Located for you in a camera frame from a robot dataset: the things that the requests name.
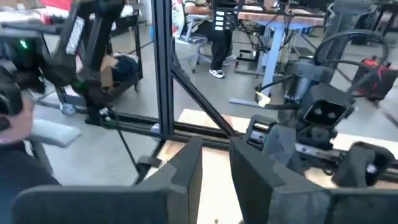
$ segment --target black pants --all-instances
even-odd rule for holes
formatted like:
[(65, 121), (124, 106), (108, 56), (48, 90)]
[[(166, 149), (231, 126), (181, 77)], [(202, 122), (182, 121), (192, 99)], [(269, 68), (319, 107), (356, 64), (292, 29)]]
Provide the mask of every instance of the black pants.
[(198, 26), (196, 34), (205, 35), (212, 42), (211, 61), (212, 70), (220, 70), (223, 66), (225, 58), (228, 56), (229, 48), (232, 43), (232, 32), (230, 30), (215, 31), (211, 22), (205, 21)]
[(59, 183), (26, 153), (23, 142), (0, 147), (0, 223), (12, 223), (11, 205), (19, 192), (52, 184)]

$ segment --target floor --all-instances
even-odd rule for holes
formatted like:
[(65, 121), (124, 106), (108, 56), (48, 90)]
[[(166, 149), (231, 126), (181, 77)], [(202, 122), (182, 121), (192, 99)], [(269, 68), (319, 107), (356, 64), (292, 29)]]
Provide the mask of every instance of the floor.
[[(132, 49), (130, 45), (131, 39), (129, 34), (113, 38), (114, 51)], [(145, 44), (149, 41), (149, 27), (142, 26), (141, 43)], [(234, 41), (240, 43), (234, 44), (234, 53), (237, 53), (239, 49), (250, 48), (249, 45), (242, 44), (242, 42), (247, 42), (247, 39), (239, 32), (234, 33)], [(312, 38), (311, 41), (317, 45), (320, 39)], [(301, 38), (298, 38), (297, 43), (309, 46)], [(369, 50), (369, 48), (349, 47), (345, 57), (361, 60), (369, 55), (366, 55), (366, 50)], [(185, 58), (191, 53), (192, 49), (190, 47), (186, 45), (177, 46), (177, 54), (180, 58)], [(395, 54), (397, 55), (396, 58), (398, 58), (397, 50), (392, 53), (393, 56)], [(138, 93), (134, 90), (127, 91), (115, 103), (115, 110), (125, 113), (157, 116), (153, 44), (149, 44), (142, 49), (142, 58), (144, 58), (144, 79), (141, 83), (141, 91)], [(194, 74), (191, 73), (190, 64), (187, 60), (181, 60), (181, 64), (190, 75), (191, 81), (220, 113), (245, 118), (250, 118), (254, 114), (275, 116), (274, 111), (228, 103), (228, 99), (231, 97), (253, 99), (255, 94), (253, 88), (261, 82), (261, 77), (256, 78), (252, 75), (235, 74), (233, 66), (229, 66), (226, 68), (226, 78), (219, 80), (208, 74), (208, 65), (205, 63), (199, 65), (197, 72)], [(351, 77), (356, 70), (355, 67), (345, 65), (341, 65), (340, 68)], [(338, 73), (333, 77), (332, 84), (341, 89), (347, 89), (349, 86), (349, 83)], [(175, 119), (178, 119), (178, 116), (185, 108), (200, 109), (178, 83), (175, 84), (174, 93)], [(46, 100), (56, 101), (56, 99), (51, 97)], [(357, 110), (355, 113), (338, 126), (339, 132), (389, 141), (398, 139), (398, 129), (384, 116), (380, 109), (375, 108), (364, 100), (359, 100), (356, 106)], [(65, 185), (129, 185), (134, 182), (137, 172), (131, 165), (116, 131), (86, 125), (83, 122), (85, 118), (83, 114), (64, 116), (59, 110), (43, 106), (36, 107), (35, 117), (74, 126), (83, 132), (82, 137), (67, 149), (50, 146), (46, 148), (55, 170), (55, 176), (61, 183)], [(124, 135), (135, 158), (143, 155), (149, 156), (157, 143), (155, 139), (146, 136), (131, 133), (124, 133)]]

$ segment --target wooden board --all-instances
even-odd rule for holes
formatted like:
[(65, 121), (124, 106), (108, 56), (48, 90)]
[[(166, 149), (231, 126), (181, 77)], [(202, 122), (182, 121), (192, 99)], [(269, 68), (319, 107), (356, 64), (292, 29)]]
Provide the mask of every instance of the wooden board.
[[(250, 119), (232, 116), (224, 116), (227, 122), (239, 132), (246, 132)], [(178, 119), (179, 122), (208, 126), (216, 128), (217, 125), (207, 116), (205, 112), (185, 109)], [(388, 149), (394, 149), (397, 154), (398, 143), (381, 139), (366, 138), (361, 136), (352, 136), (349, 134), (339, 134), (335, 144), (340, 149), (348, 149), (355, 141), (366, 141), (371, 144), (384, 146)], [(160, 151), (158, 158), (168, 161), (182, 147), (183, 143), (167, 141)], [(156, 172), (152, 168), (147, 177)], [(310, 169), (306, 176), (311, 181), (324, 187), (335, 187), (330, 181), (330, 177), (318, 169)], [(397, 188), (398, 185), (380, 182), (377, 188)], [(218, 220), (218, 224), (238, 224), (242, 219), (239, 208), (238, 198), (234, 189), (231, 167), (229, 164), (228, 152), (203, 148), (203, 178), (200, 195), (200, 205), (198, 211), (198, 224), (213, 224)]]
[[(259, 6), (243, 6), (243, 9), (249, 10), (257, 10), (262, 11), (262, 8)], [(293, 14), (312, 14), (304, 9), (292, 9)], [(239, 19), (250, 20), (250, 21), (271, 21), (274, 22), (285, 22), (286, 18), (282, 15), (277, 16), (275, 18), (274, 14), (262, 14), (262, 13), (255, 13), (255, 12), (239, 12), (238, 14)], [(291, 23), (295, 24), (306, 24), (309, 26), (322, 26), (323, 25), (323, 18), (315, 18), (315, 17), (303, 17), (303, 16), (294, 16), (291, 20)]]

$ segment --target standing desk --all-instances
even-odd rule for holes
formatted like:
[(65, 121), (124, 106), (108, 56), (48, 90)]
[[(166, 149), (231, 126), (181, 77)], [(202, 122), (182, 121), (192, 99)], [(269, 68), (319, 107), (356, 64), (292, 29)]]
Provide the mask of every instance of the standing desk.
[[(235, 130), (242, 133), (246, 132), (250, 119), (234, 116), (223, 117)], [(178, 121), (217, 128), (217, 125), (203, 111), (185, 109), (180, 115)], [(398, 142), (340, 133), (334, 140), (334, 144), (338, 149), (348, 150), (350, 145), (356, 141), (365, 141), (386, 147), (391, 150), (395, 157), (398, 157)], [(168, 161), (176, 155), (184, 145), (185, 144), (181, 142), (167, 141), (156, 157), (163, 161)], [(202, 163), (203, 176), (197, 223), (238, 224), (242, 220), (242, 214), (232, 181), (229, 153), (209, 147), (203, 147)], [(151, 168), (146, 177), (148, 178), (156, 171), (156, 168)], [(312, 168), (308, 170), (306, 172), (306, 177), (322, 187), (336, 187), (331, 182), (331, 177), (325, 175), (319, 169)], [(385, 181), (379, 181), (374, 187), (379, 189), (398, 189), (397, 184)]]
[[(244, 6), (243, 9), (262, 11), (261, 7), (259, 6)], [(305, 9), (291, 9), (291, 11), (293, 14), (299, 13), (314, 15), (312, 12), (309, 12)], [(254, 21), (262, 26), (272, 27), (275, 29), (274, 37), (272, 39), (271, 51), (267, 54), (262, 53), (259, 59), (259, 64), (261, 64), (261, 66), (266, 66), (266, 71), (264, 72), (264, 78), (262, 80), (262, 86), (272, 83), (275, 74), (275, 67), (277, 65), (277, 59), (279, 56), (279, 50), (284, 38), (284, 32), (288, 18), (283, 15), (277, 16), (274, 14), (239, 12), (238, 19)], [(289, 29), (303, 29), (313, 26), (322, 26), (322, 24), (323, 18), (294, 16), (290, 19)], [(261, 93), (266, 96), (270, 96), (270, 88), (261, 91)], [(237, 98), (230, 98), (229, 102), (239, 105), (260, 107), (254, 101), (242, 100)]]

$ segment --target person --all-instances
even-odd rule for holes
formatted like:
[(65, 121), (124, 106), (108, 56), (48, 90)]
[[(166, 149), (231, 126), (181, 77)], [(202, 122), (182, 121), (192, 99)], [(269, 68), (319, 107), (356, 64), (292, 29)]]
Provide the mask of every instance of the person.
[(224, 78), (225, 73), (221, 69), (226, 59), (233, 60), (232, 31), (215, 31), (211, 22), (213, 11), (209, 9), (207, 0), (183, 0), (186, 14), (209, 15), (208, 21), (195, 21), (192, 32), (205, 35), (211, 41), (211, 54), (213, 56), (209, 73), (216, 78)]
[(11, 224), (12, 202), (17, 194), (38, 185), (59, 184), (34, 157), (28, 155), (23, 139), (30, 135), (34, 104), (23, 99), (17, 116), (6, 116), (10, 128), (0, 133), (0, 223)]

